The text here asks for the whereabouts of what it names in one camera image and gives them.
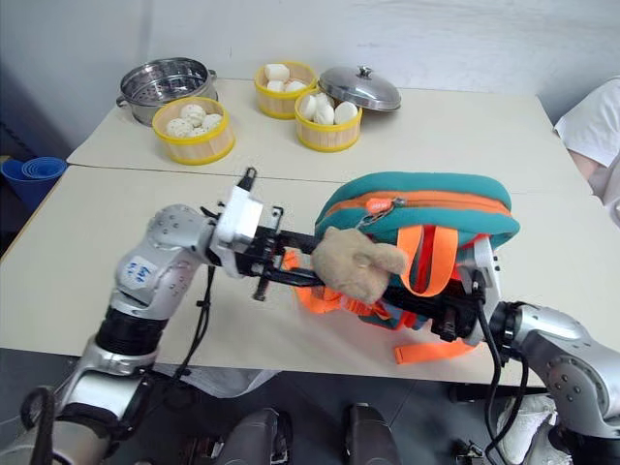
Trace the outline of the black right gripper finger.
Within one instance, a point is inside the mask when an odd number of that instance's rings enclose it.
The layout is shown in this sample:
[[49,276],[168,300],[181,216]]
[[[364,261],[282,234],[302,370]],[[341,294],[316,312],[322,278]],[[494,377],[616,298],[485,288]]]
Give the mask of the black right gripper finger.
[[382,299],[405,312],[427,318],[434,318],[437,315],[437,302],[434,297],[417,296],[404,287],[388,286]]

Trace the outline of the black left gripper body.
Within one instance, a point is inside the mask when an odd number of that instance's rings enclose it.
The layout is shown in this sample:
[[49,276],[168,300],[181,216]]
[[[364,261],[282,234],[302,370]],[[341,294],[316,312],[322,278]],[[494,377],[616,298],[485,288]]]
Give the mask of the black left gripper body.
[[236,252],[235,264],[242,277],[258,277],[252,298],[265,301],[271,282],[289,284],[289,272],[282,268],[285,250],[280,244],[280,223],[284,208],[273,206],[267,215],[267,225],[258,226],[255,236],[244,252]]

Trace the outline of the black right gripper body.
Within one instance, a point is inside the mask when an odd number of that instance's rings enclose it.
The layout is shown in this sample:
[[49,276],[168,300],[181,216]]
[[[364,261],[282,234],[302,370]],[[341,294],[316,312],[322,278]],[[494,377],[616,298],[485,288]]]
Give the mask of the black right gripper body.
[[451,278],[434,297],[431,332],[445,342],[465,340],[479,323],[485,304],[485,281],[479,271],[465,280]]

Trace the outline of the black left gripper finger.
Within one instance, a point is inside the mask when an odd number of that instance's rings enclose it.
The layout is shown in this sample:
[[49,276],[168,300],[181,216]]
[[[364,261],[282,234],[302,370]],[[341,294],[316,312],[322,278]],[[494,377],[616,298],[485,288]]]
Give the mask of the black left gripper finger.
[[314,271],[305,268],[272,269],[268,272],[268,280],[298,288],[320,287],[324,284]]
[[320,243],[320,239],[311,234],[280,231],[279,243],[285,248],[299,250],[304,255],[311,255]]

